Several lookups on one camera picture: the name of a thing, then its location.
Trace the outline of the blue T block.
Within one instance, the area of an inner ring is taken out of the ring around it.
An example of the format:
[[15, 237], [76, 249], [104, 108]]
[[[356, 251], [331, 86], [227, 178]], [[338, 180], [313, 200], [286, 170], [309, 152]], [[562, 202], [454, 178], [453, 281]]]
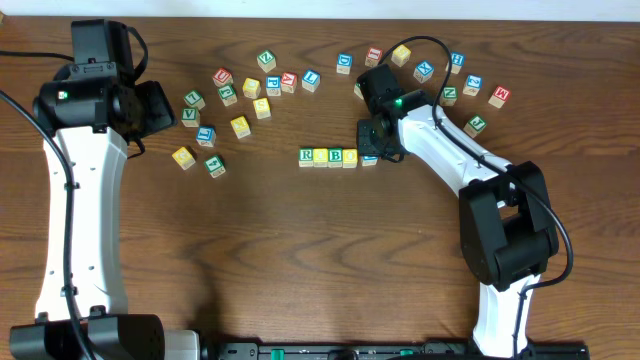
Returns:
[[361, 158], [361, 164], [363, 167], [374, 166], [378, 162], [378, 158], [375, 156], [363, 156]]

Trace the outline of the yellow O block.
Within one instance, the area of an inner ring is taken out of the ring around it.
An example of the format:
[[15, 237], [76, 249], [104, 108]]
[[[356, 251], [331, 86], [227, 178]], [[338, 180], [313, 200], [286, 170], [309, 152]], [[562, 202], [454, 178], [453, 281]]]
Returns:
[[327, 148], [314, 148], [313, 149], [313, 166], [315, 168], [326, 168], [328, 166], [328, 154]]
[[356, 168], [358, 165], [358, 151], [356, 149], [343, 149], [342, 150], [342, 167], [343, 168]]

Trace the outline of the green B block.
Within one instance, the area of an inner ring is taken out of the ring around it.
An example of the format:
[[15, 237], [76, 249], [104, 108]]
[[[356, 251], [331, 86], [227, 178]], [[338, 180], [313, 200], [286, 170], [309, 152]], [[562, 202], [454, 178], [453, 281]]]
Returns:
[[342, 148], [328, 149], [328, 167], [329, 168], [343, 167], [343, 149]]

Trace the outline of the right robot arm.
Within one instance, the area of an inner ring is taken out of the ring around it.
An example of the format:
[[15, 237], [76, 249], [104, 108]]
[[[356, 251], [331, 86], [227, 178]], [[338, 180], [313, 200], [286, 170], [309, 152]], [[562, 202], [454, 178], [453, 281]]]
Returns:
[[529, 297], [559, 247], [541, 170], [483, 149], [424, 91], [402, 89], [388, 65], [369, 69], [356, 86], [371, 114], [358, 123], [359, 152], [392, 162], [415, 155], [458, 198], [460, 247], [480, 283], [476, 348], [523, 357]]

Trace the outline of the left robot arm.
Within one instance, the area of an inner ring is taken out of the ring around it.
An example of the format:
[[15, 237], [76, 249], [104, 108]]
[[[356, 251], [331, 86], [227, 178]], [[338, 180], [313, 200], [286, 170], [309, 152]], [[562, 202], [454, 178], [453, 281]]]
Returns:
[[71, 25], [73, 53], [26, 119], [43, 138], [50, 181], [45, 275], [30, 325], [10, 331], [17, 359], [205, 359], [193, 330], [132, 314], [120, 265], [120, 186], [130, 144], [176, 124], [161, 85], [143, 81], [133, 27]]

